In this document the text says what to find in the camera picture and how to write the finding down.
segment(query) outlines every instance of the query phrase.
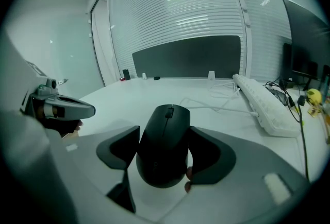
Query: black monitor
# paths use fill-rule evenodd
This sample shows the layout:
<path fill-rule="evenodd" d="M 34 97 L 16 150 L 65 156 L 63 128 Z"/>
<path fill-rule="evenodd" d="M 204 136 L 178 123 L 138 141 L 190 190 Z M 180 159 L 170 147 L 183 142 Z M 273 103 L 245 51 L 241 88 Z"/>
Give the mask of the black monitor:
<path fill-rule="evenodd" d="M 291 66 L 294 74 L 320 80 L 330 65 L 330 28 L 302 6 L 283 0 L 292 37 Z"/>

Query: finger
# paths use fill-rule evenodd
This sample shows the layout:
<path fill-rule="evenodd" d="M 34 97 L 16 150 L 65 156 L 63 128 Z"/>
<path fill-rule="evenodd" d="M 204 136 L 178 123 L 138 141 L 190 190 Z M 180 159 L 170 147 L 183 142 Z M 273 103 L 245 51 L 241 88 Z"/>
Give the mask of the finger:
<path fill-rule="evenodd" d="M 186 176 L 188 177 L 189 180 L 192 180 L 192 166 L 188 167 Z"/>
<path fill-rule="evenodd" d="M 185 184 L 185 191 L 188 193 L 190 191 L 190 189 L 191 189 L 191 182 L 187 182 Z"/>

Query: yellow toy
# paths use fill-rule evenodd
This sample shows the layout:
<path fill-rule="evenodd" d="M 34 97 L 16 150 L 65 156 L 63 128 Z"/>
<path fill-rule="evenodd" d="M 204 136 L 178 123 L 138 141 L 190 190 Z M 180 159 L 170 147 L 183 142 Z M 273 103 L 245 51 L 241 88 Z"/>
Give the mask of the yellow toy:
<path fill-rule="evenodd" d="M 307 91 L 308 101 L 314 106 L 318 106 L 322 102 L 322 95 L 316 89 L 310 89 Z"/>

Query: keyboard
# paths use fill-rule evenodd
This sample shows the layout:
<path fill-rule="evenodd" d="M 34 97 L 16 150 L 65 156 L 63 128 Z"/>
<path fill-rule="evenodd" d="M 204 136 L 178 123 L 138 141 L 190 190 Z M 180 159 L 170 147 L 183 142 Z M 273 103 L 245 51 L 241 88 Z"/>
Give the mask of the keyboard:
<path fill-rule="evenodd" d="M 257 112 L 260 125 L 273 136 L 298 137 L 300 125 L 292 114 L 271 92 L 254 79 L 233 75 L 234 82 Z"/>

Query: computer mouse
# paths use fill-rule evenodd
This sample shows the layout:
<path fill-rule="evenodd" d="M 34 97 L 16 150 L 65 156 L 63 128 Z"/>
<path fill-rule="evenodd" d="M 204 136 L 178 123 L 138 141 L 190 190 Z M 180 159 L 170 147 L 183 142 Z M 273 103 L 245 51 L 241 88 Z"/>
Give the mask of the computer mouse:
<path fill-rule="evenodd" d="M 190 111 L 178 105 L 158 106 L 143 132 L 136 157 L 142 179 L 149 185 L 176 185 L 187 171 Z"/>

